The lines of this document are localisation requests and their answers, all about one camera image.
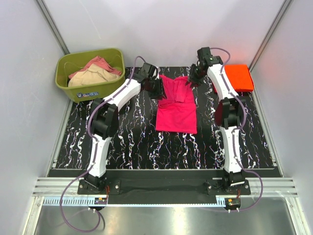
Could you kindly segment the beige t shirt in bin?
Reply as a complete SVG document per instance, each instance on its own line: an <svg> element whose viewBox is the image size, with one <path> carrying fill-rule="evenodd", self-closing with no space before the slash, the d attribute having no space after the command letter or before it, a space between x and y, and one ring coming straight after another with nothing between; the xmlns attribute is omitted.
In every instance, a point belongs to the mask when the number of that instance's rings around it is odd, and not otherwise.
<svg viewBox="0 0 313 235"><path fill-rule="evenodd" d="M78 72L71 79L69 79L68 87L113 82L119 78L119 75L107 72L106 70L93 64L86 71Z"/></svg>

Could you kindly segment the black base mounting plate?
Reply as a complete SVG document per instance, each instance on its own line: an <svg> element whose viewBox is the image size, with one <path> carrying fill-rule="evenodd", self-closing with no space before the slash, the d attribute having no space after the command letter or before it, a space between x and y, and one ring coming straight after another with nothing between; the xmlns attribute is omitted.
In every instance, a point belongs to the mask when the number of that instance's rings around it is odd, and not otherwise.
<svg viewBox="0 0 313 235"><path fill-rule="evenodd" d="M107 195L110 205L156 205L175 206L215 203L216 196L236 197L251 194L248 181L227 188L222 170L128 170L109 169L100 188L95 188L84 179L79 181L77 192L88 195Z"/></svg>

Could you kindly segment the folded orange t shirt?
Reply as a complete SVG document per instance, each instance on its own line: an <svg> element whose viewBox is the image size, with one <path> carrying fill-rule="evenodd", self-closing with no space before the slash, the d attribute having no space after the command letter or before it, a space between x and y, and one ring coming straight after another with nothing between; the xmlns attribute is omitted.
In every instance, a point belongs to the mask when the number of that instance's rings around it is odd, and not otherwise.
<svg viewBox="0 0 313 235"><path fill-rule="evenodd" d="M209 68L208 72L218 94L225 94L229 90L244 93L254 90L254 83L247 65L225 65L222 73L221 68L222 65L214 65Z"/></svg>

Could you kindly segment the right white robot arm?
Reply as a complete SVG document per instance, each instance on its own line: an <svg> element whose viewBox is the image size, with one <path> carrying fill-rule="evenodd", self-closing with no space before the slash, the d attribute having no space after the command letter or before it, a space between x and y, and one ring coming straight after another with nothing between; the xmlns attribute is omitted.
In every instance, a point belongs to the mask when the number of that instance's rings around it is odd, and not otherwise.
<svg viewBox="0 0 313 235"><path fill-rule="evenodd" d="M219 104L215 111L215 123L219 127L224 143L224 192L233 194L245 180L240 158L239 133L246 121L244 101L232 87L224 66L192 64L188 83L199 85L208 76L218 94Z"/></svg>

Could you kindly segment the aluminium rail frame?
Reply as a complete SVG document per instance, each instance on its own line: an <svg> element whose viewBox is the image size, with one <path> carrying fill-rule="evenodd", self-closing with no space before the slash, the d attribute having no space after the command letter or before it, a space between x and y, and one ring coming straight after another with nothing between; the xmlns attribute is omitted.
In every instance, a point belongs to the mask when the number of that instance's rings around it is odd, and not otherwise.
<svg viewBox="0 0 313 235"><path fill-rule="evenodd" d="M108 170L109 190L84 194L73 177L40 177L23 234L312 234L292 178L258 174L231 212L220 170Z"/></svg>

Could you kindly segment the olive green plastic bin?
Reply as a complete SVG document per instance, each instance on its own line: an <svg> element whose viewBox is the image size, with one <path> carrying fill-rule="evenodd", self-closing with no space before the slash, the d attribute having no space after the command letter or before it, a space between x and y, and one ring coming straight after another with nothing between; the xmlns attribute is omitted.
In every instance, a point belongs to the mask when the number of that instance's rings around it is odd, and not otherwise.
<svg viewBox="0 0 313 235"><path fill-rule="evenodd" d="M57 63L55 84L76 103L104 98L124 82L124 58L116 48L67 54Z"/></svg>

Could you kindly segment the dusty pink t shirt in bin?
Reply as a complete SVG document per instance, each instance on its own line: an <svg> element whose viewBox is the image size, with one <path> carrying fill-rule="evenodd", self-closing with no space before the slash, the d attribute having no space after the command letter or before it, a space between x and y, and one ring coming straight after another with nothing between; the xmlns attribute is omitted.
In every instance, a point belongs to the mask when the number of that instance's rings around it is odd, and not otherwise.
<svg viewBox="0 0 313 235"><path fill-rule="evenodd" d="M100 56L96 56L93 59L91 59L84 67L82 67L79 71L76 71L74 73L72 73L71 75L69 75L69 79L71 79L76 73L78 72L82 72L82 71L86 71L87 69L89 69L92 65L96 65L104 70L106 70L107 72L113 73L115 75L121 75L122 72L111 67L110 64L102 57Z"/></svg>

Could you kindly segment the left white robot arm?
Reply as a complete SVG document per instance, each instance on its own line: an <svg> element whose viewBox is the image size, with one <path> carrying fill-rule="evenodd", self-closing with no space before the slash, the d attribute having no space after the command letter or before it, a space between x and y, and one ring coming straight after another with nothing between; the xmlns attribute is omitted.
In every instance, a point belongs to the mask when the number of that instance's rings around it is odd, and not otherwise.
<svg viewBox="0 0 313 235"><path fill-rule="evenodd" d="M134 96L146 91L150 99L165 98L162 79L159 75L138 79L126 79L120 88L103 99L93 101L88 120L88 134L92 138L92 148L87 174L89 189L96 194L105 190L108 148L119 128L119 111Z"/></svg>

